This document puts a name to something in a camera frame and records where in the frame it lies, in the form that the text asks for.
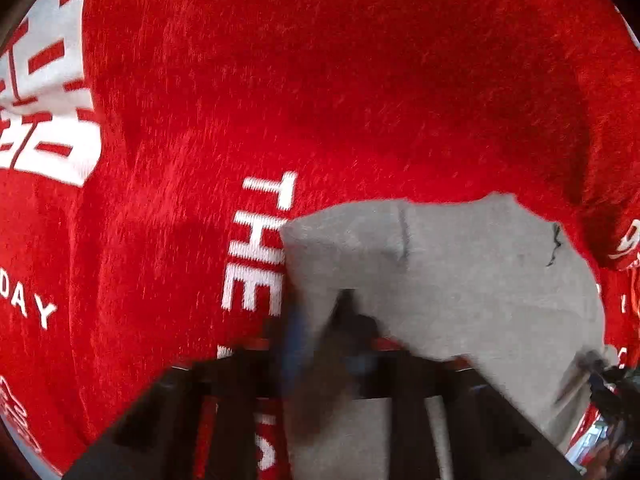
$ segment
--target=red blanket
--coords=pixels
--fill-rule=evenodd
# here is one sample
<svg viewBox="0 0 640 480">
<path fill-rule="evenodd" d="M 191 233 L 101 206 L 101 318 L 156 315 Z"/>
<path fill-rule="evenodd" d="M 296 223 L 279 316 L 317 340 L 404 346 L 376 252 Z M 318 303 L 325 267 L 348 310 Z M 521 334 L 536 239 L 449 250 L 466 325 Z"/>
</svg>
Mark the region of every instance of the red blanket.
<svg viewBox="0 0 640 480">
<path fill-rule="evenodd" d="M 4 412 L 64 471 L 277 315 L 277 228 L 351 200 L 516 194 L 630 358 L 600 268 L 638 256 L 639 56 L 609 0 L 39 0 L 0 57 Z"/>
</svg>

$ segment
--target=folded gray cloth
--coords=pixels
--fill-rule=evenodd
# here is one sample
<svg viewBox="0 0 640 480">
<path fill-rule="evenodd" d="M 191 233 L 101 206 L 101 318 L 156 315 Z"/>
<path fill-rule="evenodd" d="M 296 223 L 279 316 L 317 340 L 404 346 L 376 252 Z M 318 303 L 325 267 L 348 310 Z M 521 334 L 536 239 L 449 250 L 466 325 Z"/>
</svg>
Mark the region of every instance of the folded gray cloth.
<svg viewBox="0 0 640 480">
<path fill-rule="evenodd" d="M 588 389 L 578 388 L 560 410 L 554 399 L 576 352 L 602 348 L 604 313 L 588 266 L 565 238 L 547 266 L 551 224 L 495 195 L 461 205 L 348 203 L 287 223 L 281 237 L 307 352 L 338 291 L 354 288 L 361 311 L 414 353 L 470 354 L 566 450 Z M 312 443 L 290 445 L 294 477 L 386 478 L 384 405 L 345 400 Z M 436 439 L 446 442 L 439 427 Z"/>
</svg>

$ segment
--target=red fabric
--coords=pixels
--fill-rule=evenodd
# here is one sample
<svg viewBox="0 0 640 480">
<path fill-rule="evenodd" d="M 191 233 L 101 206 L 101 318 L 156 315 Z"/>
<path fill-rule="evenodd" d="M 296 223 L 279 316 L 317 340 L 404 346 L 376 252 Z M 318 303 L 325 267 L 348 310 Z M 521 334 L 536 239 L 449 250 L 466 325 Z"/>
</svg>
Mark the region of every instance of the red fabric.
<svg viewBox="0 0 640 480">
<path fill-rule="evenodd" d="M 28 314 L 2 307 L 0 374 L 62 470 L 163 367 L 258 333 L 273 288 L 251 311 L 236 283 L 225 310 L 225 271 L 283 267 L 229 255 L 238 211 L 512 192 L 594 272 L 635 256 L 607 256 L 640 173 L 639 57 L 609 0 L 84 0 L 82 51 L 91 177 L 0 182 L 0 266 Z M 243 187 L 287 171 L 290 209 Z M 34 294 L 57 306 L 46 331 Z M 273 440 L 265 479 L 286 474 Z"/>
</svg>

